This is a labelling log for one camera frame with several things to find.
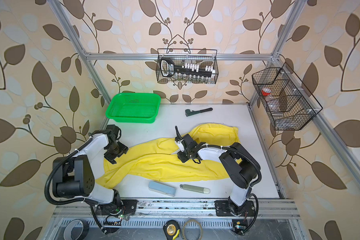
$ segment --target tape measure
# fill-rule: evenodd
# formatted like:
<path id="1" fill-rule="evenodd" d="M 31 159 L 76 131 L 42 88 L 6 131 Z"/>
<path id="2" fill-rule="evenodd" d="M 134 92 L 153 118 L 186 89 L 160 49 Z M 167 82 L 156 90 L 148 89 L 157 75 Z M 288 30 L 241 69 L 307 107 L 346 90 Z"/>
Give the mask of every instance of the tape measure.
<path id="1" fill-rule="evenodd" d="M 175 240 L 180 234 L 180 225 L 175 220 L 169 220 L 163 230 L 168 240 Z"/>

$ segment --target yellow pants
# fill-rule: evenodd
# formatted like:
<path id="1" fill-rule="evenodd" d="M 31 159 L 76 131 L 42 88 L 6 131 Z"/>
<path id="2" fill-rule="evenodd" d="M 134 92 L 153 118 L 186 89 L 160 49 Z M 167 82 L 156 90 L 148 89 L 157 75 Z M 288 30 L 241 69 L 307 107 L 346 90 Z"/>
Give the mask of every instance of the yellow pants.
<path id="1" fill-rule="evenodd" d="M 237 127 L 207 123 L 194 128 L 189 135 L 197 142 L 230 146 L 240 142 Z M 223 165 L 216 161 L 203 160 L 196 164 L 192 160 L 182 163 L 177 154 L 174 138 L 159 138 L 131 147 L 127 154 L 116 158 L 117 164 L 104 159 L 105 174 L 96 182 L 113 188 L 127 175 L 137 175 L 161 182 L 191 182 L 216 180 L 229 177 Z"/>

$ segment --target black mounting plate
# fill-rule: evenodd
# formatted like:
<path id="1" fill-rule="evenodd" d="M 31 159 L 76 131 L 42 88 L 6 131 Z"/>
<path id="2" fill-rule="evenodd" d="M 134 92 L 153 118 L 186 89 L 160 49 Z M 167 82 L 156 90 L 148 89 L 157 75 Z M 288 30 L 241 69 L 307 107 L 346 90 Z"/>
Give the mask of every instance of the black mounting plate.
<path id="1" fill-rule="evenodd" d="M 123 199 L 122 201 L 123 201 L 123 205 L 125 206 L 125 212 L 123 213 L 123 215 L 131 214 L 136 211 L 136 205 L 137 205 L 136 199 Z M 101 215 L 108 215 L 108 213 L 105 212 L 104 210 L 107 209 L 101 208 Z"/>
<path id="2" fill-rule="evenodd" d="M 216 216 L 218 216 L 218 217 L 235 216 L 231 213 L 231 211 L 228 208 L 228 200 L 216 200 L 215 208 L 216 208 Z M 245 201 L 245 204 L 243 207 L 243 213 L 238 215 L 237 217 L 244 217 L 245 212 L 247 213 L 247 217 L 254 217 L 255 210 L 254 210 L 254 204 L 252 201 L 250 201 L 250 200 Z"/>

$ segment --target black wire basket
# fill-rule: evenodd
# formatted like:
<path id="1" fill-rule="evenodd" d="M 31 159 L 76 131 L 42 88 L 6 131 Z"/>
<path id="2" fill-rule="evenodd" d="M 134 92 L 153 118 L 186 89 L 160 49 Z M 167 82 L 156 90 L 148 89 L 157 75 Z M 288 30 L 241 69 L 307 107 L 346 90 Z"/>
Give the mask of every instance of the black wire basket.
<path id="1" fill-rule="evenodd" d="M 291 68 L 266 68 L 252 74 L 254 88 L 275 130 L 301 130 L 321 110 L 322 106 L 301 81 L 296 86 L 288 76 Z M 317 106 L 307 101 L 312 97 Z"/>
<path id="2" fill-rule="evenodd" d="M 217 50 L 159 48 L 156 76 L 158 82 L 216 84 L 219 71 Z"/>

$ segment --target wallpaper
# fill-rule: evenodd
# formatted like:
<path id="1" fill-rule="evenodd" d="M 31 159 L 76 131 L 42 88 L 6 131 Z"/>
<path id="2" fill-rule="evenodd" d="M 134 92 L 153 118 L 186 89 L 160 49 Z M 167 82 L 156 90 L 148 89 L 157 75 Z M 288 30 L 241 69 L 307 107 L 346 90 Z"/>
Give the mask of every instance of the wallpaper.
<path id="1" fill-rule="evenodd" d="M 312 240 L 360 239 L 360 190 L 313 122 L 274 131 L 263 105 L 254 115 L 281 180 Z"/>
<path id="2" fill-rule="evenodd" d="M 0 0 L 0 239 L 41 238 L 52 161 L 104 119 L 94 88 L 45 0 Z"/>
<path id="3" fill-rule="evenodd" d="M 61 0 L 91 53 L 271 53 L 292 0 Z"/>
<path id="4" fill-rule="evenodd" d="M 281 59 L 360 161 L 360 0 L 308 1 Z"/>
<path id="5" fill-rule="evenodd" d="M 111 97 L 135 92 L 157 93 L 162 103 L 246 103 L 254 92 L 251 75 L 264 65 L 261 61 L 218 61 L 216 84 L 157 81 L 155 61 L 98 60 L 95 68 Z M 93 89 L 92 95 L 98 97 L 98 91 Z"/>

